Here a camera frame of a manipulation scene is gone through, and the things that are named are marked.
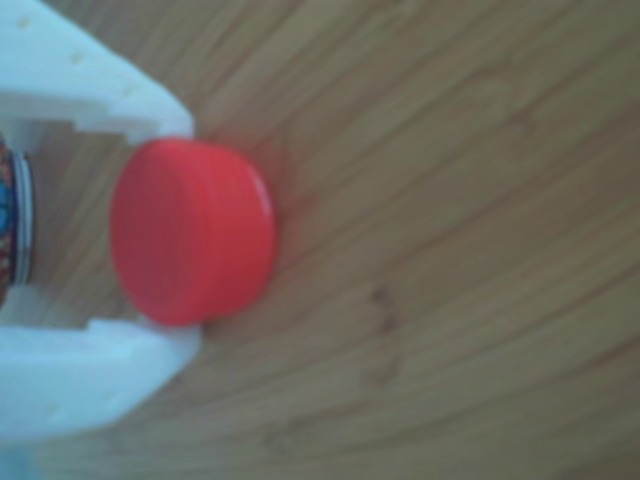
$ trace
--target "bottle cap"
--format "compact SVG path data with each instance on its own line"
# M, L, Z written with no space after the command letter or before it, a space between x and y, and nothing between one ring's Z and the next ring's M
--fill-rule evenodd
M165 325L237 312L257 299L273 268L265 182L222 146L167 138L141 147L118 181L110 222L125 292Z

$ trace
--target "plastic cap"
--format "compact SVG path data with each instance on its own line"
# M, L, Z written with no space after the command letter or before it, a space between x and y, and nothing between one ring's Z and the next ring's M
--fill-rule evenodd
M236 312L264 289L276 244L265 183L240 153L155 140L116 187L111 250L131 301L174 326Z

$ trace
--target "hole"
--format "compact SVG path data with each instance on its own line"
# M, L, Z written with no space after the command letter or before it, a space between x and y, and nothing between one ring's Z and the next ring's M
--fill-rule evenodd
M49 417L49 420L56 420L60 418L61 414L62 414L62 407L60 406L59 403L51 403L47 407L47 417Z
M20 30L26 30L31 26L31 19L29 17L23 17L18 22Z
M120 400L120 395L118 395L118 392L107 392L104 395L104 403L106 405L114 405L118 402L118 400Z
M82 62L84 62L84 55L81 53L74 53L71 56L71 63L73 65L80 65Z

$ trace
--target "wooden surface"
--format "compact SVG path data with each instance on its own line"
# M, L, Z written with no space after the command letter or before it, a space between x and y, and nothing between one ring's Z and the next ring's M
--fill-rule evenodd
M255 158L282 251L145 407L41 448L47 478L640 478L640 3L54 4ZM129 153L49 131L6 312L133 315L106 244Z

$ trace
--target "wooden table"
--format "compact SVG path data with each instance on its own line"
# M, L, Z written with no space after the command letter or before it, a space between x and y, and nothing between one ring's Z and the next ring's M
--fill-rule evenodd
M46 478L640 478L640 3L53 3L255 159L282 248L153 400L40 448ZM49 129L5 317L134 315L106 230L130 152Z

